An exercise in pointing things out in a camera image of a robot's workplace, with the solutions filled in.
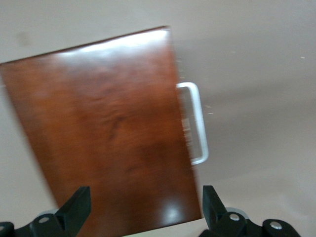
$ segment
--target brown wooden panel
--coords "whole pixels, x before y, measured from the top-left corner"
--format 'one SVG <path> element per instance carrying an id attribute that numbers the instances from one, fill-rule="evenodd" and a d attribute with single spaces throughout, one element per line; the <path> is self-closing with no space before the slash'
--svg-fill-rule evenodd
<path id="1" fill-rule="evenodd" d="M 81 236 L 200 218 L 174 61 L 163 27 L 0 66 L 57 203 L 91 187 Z"/>

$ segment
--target wood grain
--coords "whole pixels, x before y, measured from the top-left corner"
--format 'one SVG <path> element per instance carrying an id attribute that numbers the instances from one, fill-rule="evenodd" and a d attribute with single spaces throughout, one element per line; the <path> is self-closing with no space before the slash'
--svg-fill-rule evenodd
<path id="1" fill-rule="evenodd" d="M 58 205 L 91 187 L 80 236 L 200 218 L 168 28 L 4 63 L 0 73 Z"/>

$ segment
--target gray background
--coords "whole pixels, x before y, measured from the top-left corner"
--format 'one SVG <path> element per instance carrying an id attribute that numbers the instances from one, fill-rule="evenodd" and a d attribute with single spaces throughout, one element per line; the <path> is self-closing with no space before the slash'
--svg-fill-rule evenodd
<path id="1" fill-rule="evenodd" d="M 161 25 L 182 81 L 198 85 L 211 154 L 195 166 L 255 223 L 316 233 L 316 2 L 312 0 L 2 0 L 0 62 Z M 55 207 L 0 84 L 0 220 Z M 197 236 L 198 220 L 138 236 Z"/>

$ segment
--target metal screw head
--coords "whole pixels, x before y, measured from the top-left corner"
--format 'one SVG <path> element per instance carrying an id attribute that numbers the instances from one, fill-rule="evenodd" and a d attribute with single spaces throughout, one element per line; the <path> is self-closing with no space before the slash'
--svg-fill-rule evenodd
<path id="1" fill-rule="evenodd" d="M 43 218 L 40 218 L 39 223 L 44 223 L 44 222 L 46 222 L 48 220 L 49 220 L 48 217 L 43 217 Z"/>
<path id="2" fill-rule="evenodd" d="M 237 215 L 237 214 L 230 214 L 229 215 L 229 218 L 231 219 L 231 220 L 233 220 L 233 221 L 239 221 L 240 220 L 240 218 L 239 218 L 239 216 Z"/>
<path id="3" fill-rule="evenodd" d="M 279 222 L 276 221 L 272 221 L 270 223 L 270 226 L 276 230 L 281 230 L 282 229 L 282 225 Z"/>

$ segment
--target metal handle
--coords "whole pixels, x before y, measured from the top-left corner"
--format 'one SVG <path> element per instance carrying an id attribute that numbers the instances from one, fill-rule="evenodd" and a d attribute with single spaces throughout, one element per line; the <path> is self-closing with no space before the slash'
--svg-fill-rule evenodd
<path id="1" fill-rule="evenodd" d="M 202 112 L 202 107 L 201 107 L 201 101 L 199 98 L 198 87 L 193 82 L 182 82 L 182 83 L 177 84 L 177 88 L 183 88 L 183 87 L 188 88 L 190 92 L 194 118 L 195 118 L 196 127 L 197 127 L 197 135 L 198 135 L 198 140 L 201 147 L 201 156 L 191 159 L 191 164 L 192 165 L 200 164 L 206 161 L 208 158 L 208 146 L 207 146 L 205 126 L 204 126 L 204 120 L 203 120 L 203 112 Z"/>

